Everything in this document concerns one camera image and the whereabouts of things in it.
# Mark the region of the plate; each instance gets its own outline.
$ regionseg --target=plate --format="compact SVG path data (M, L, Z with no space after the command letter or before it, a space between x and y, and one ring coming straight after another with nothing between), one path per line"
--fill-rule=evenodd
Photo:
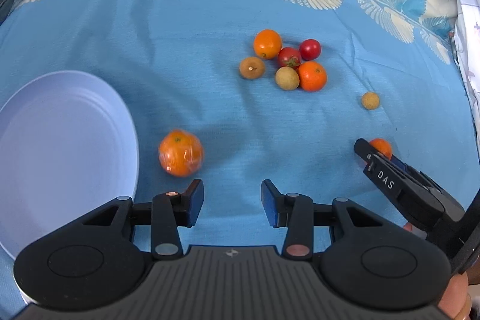
M23 86L0 110L0 245L12 257L118 196L134 197L138 141L105 81L60 71Z

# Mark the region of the orange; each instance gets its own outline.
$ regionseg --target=orange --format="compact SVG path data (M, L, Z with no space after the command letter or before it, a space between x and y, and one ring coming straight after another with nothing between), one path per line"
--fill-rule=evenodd
M282 38L276 31L265 29L255 36L253 50L264 60L273 59L282 49Z
M392 159L392 146L388 141L383 139L373 139L370 141L370 145L378 152L382 153L382 155L384 155L388 160Z
M189 176L202 166L203 147L195 135L174 129L158 146L158 157L169 174Z
M318 91L327 83L327 72L314 61L305 62L298 67L300 87L305 91Z

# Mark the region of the hand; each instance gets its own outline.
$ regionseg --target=hand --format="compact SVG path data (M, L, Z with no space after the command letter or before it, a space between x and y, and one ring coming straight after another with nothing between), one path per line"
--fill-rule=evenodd
M407 223L404 229L411 232L412 224ZM464 320L469 315L472 305L468 296L468 289L469 278L467 273L454 275L438 303L438 308L451 319Z

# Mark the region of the brown longan fruit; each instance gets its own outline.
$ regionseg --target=brown longan fruit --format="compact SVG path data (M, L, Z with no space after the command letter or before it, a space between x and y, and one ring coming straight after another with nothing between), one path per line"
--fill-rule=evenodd
M295 90L300 84L300 78L297 72L291 67L279 68L275 74L275 82L286 91Z
M257 79L265 72L265 63L258 57L247 57L240 62L238 70L245 79Z
M361 99L361 104L367 110L375 110L380 106L380 97L372 91L366 92Z

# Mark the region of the oval plate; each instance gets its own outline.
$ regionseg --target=oval plate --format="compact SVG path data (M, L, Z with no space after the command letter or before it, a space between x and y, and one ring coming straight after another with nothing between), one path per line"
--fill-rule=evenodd
M0 245L28 244L118 196L135 196L138 141L117 92L79 71L46 74L0 110Z

